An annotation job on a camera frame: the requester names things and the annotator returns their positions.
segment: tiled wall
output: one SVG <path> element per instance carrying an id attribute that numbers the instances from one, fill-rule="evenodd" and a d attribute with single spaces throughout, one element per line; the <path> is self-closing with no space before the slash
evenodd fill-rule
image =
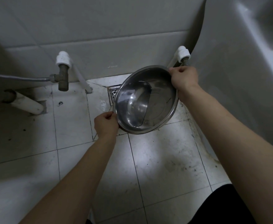
<path id="1" fill-rule="evenodd" d="M 71 55 L 86 79 L 167 65 L 178 46 L 193 46 L 203 4 L 204 0 L 0 0 L 0 45 L 17 66 L 14 72 L 0 68 L 0 73 L 56 73 L 55 57 L 61 50 Z M 76 81 L 72 73 L 70 80 Z M 44 83 L 0 79 L 0 85 Z"/>

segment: tiled floor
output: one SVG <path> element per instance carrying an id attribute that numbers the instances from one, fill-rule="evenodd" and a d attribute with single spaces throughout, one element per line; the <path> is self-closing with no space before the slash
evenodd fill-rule
<path id="1" fill-rule="evenodd" d="M 70 83 L 24 90 L 46 100 L 47 113 L 0 103 L 0 223 L 18 223 L 97 139 L 94 118 L 111 109 L 107 87 L 129 75 L 92 79 L 92 94 Z M 229 179 L 206 152 L 191 115 L 179 103 L 157 131 L 119 130 L 93 202 L 97 222 L 187 223 L 208 195 Z"/>

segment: person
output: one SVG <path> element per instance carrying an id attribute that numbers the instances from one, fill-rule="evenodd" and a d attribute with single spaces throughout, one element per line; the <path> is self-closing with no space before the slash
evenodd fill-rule
<path id="1" fill-rule="evenodd" d="M 233 183 L 209 195 L 190 223 L 273 223 L 273 146 L 207 94 L 198 84 L 194 67 L 170 68 L 170 74 L 179 99 Z M 112 112 L 97 116 L 94 123 L 98 140 L 20 223 L 87 223 L 92 198 L 119 128 Z"/>

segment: metal drain grate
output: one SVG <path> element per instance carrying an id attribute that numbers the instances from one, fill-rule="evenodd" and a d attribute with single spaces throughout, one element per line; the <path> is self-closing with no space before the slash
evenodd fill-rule
<path id="1" fill-rule="evenodd" d="M 110 105 L 113 105 L 114 98 L 116 96 L 116 93 L 118 92 L 118 89 L 120 88 L 121 85 L 116 85 L 116 86 L 109 86 L 108 89 L 108 94 L 109 94 L 109 99 L 110 99 Z"/>

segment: person's right arm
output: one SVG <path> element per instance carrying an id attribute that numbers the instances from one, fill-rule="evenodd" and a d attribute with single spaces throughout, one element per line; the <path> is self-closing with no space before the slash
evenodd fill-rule
<path id="1" fill-rule="evenodd" d="M 194 67 L 170 69 L 179 99 L 208 139 L 257 223 L 273 223 L 273 146 L 198 85 Z"/>

